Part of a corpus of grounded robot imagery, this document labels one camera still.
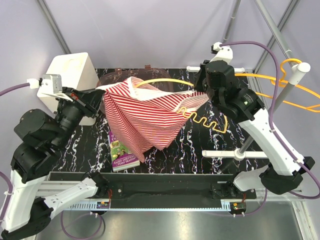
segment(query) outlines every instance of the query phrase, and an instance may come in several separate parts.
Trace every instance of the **white box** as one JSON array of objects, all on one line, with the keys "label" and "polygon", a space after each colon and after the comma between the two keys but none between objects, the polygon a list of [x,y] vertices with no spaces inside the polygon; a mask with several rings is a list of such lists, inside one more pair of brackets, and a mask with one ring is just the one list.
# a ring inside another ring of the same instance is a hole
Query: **white box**
[{"label": "white box", "polygon": [[[76,90],[95,89],[99,81],[96,70],[87,52],[56,56],[46,74],[61,75],[62,86]],[[57,111],[58,101],[53,96],[43,94],[40,87],[38,98],[53,113]],[[93,125],[95,119],[84,117],[80,125]]]}]

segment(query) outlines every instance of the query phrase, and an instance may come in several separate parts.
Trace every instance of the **purple book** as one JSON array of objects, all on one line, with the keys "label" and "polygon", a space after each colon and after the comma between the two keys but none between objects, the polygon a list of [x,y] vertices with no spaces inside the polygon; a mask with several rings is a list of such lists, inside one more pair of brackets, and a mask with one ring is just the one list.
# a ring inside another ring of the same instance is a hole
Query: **purple book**
[{"label": "purple book", "polygon": [[133,168],[140,165],[138,158],[130,152],[122,142],[120,142],[111,131],[109,131],[109,145],[114,172],[128,168]]}]

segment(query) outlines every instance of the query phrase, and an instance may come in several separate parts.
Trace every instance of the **gray wall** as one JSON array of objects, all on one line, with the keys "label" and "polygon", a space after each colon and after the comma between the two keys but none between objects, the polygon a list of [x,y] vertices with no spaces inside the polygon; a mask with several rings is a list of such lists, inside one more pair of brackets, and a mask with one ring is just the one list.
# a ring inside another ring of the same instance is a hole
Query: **gray wall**
[{"label": "gray wall", "polygon": [[[311,65],[311,71],[300,82],[316,93],[320,93],[320,58],[319,58],[319,15],[315,9],[320,8],[320,2],[315,0],[304,0],[299,3],[296,11],[283,30],[283,35],[292,49],[293,56]],[[279,62],[285,58],[278,45],[273,49]],[[261,74],[275,75],[275,67],[271,58],[268,57]],[[272,95],[274,86],[268,80],[260,80],[264,93]],[[309,93],[295,89],[287,98],[288,101],[303,106],[320,104],[320,100]],[[312,172],[320,179],[320,113],[314,113],[299,109],[287,104],[279,107],[274,115],[274,122],[289,142],[304,156],[312,156],[316,161]],[[315,183],[306,174],[302,190],[305,195],[314,196],[319,190]],[[315,229],[320,236],[320,209],[319,200],[309,200],[308,210],[311,214]]]},{"label": "gray wall", "polygon": [[[96,68],[199,66],[223,39],[235,0],[46,0],[73,53]],[[266,0],[275,21],[289,0]],[[242,0],[230,40],[267,43],[271,33],[253,0]],[[258,47],[234,47],[234,66],[253,68]]]},{"label": "gray wall", "polygon": [[[36,1],[0,1],[0,89],[26,83],[46,72],[52,59],[63,54]],[[0,169],[10,176],[10,162],[22,142],[14,133],[21,115],[29,109],[46,107],[37,98],[37,90],[22,88],[1,96]],[[7,190],[0,180],[0,202]]]}]

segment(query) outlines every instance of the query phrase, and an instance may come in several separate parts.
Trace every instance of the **metal rod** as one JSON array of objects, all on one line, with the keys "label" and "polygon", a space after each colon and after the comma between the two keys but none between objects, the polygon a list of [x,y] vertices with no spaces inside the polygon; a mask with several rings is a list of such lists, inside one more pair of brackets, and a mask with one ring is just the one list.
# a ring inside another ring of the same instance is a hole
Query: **metal rod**
[{"label": "metal rod", "polygon": [[[284,11],[277,28],[279,29],[279,31],[281,32],[285,25],[287,24],[289,18],[292,16],[293,12],[295,11],[295,9],[297,8],[298,3],[300,2],[300,0],[291,0],[288,4],[288,6],[286,7],[286,10]],[[270,38],[270,40],[267,43],[267,47],[268,48],[272,48],[274,46],[274,44],[276,43],[276,39],[275,37],[272,35],[272,37]],[[261,55],[260,59],[258,60],[257,65],[254,68],[254,72],[258,73],[259,70],[261,69],[263,63],[266,61],[268,56],[268,52],[266,50],[263,51],[263,54]]]},{"label": "metal rod", "polygon": [[[275,100],[274,112],[279,108],[280,104],[286,99],[293,88],[295,88],[295,85],[292,85],[288,82],[288,84],[284,87],[284,89],[280,92],[279,96]],[[239,149],[239,153],[243,154],[253,142],[254,139],[252,138],[252,136],[249,136],[242,147]]]},{"label": "metal rod", "polygon": [[256,5],[258,6],[266,24],[268,25],[269,29],[271,30],[275,40],[280,46],[281,51],[285,55],[287,59],[291,59],[293,57],[292,52],[287,44],[282,33],[279,31],[277,25],[275,24],[273,18],[271,17],[270,13],[266,9],[265,5],[261,0],[254,0]]},{"label": "metal rod", "polygon": [[70,51],[64,37],[62,36],[62,34],[58,28],[58,25],[57,25],[53,15],[51,14],[51,12],[48,8],[46,1],[45,0],[36,0],[36,2],[38,3],[44,17],[46,18],[54,36],[56,37],[57,41],[59,42],[64,54],[71,54],[71,51]]},{"label": "metal rod", "polygon": [[222,41],[223,43],[225,43],[229,39],[231,29],[232,29],[232,27],[233,27],[233,25],[235,23],[235,19],[236,19],[236,15],[237,15],[237,12],[238,12],[238,9],[239,9],[240,2],[241,2],[241,0],[236,0],[235,1],[234,7],[233,7],[233,11],[232,11],[232,14],[231,14],[231,18],[229,20],[228,26],[227,26],[226,31],[225,31],[225,36],[224,36],[223,41]]}]

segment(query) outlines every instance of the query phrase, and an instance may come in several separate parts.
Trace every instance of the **marble surface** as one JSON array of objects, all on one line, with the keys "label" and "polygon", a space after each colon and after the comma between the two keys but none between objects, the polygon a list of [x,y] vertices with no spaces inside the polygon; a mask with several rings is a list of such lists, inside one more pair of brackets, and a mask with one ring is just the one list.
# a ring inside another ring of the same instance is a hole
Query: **marble surface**
[{"label": "marble surface", "polygon": [[[114,69],[97,69],[98,77],[113,72]],[[166,69],[173,79],[195,82],[195,74],[185,69]],[[239,77],[242,87],[248,86],[245,77]],[[175,92],[191,89],[190,86],[175,83]],[[220,129],[224,127],[222,114],[212,108],[208,101],[198,111],[198,116],[217,121]],[[72,134],[65,150],[58,152],[59,161],[52,169],[62,172],[112,172],[110,148],[108,144],[108,121],[99,113],[93,126],[78,126]],[[248,134],[231,119],[228,119],[227,132],[216,132],[199,123],[188,120],[168,148],[151,148],[145,152],[145,163],[129,168],[125,173],[168,173],[168,174],[233,174],[250,171],[269,163],[268,159],[244,159],[235,161],[231,158],[208,158],[202,156],[202,150],[234,150],[241,147]],[[259,151],[257,144],[252,144],[251,151]]]}]

